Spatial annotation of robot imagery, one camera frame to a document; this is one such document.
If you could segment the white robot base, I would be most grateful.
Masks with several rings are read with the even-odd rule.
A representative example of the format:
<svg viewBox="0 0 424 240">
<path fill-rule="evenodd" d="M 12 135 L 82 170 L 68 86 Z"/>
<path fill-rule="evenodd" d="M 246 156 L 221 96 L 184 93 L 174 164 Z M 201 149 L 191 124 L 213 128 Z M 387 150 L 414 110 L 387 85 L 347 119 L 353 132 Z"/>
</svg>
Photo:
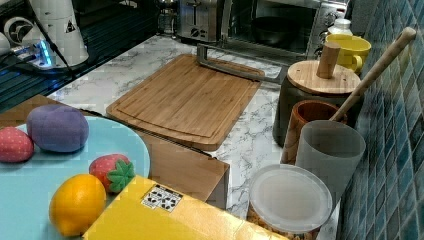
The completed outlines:
<svg viewBox="0 0 424 240">
<path fill-rule="evenodd" d="M 32 20 L 16 16 L 3 25 L 12 52 L 41 70 L 70 68 L 89 58 L 72 0 L 28 0 Z"/>
</svg>

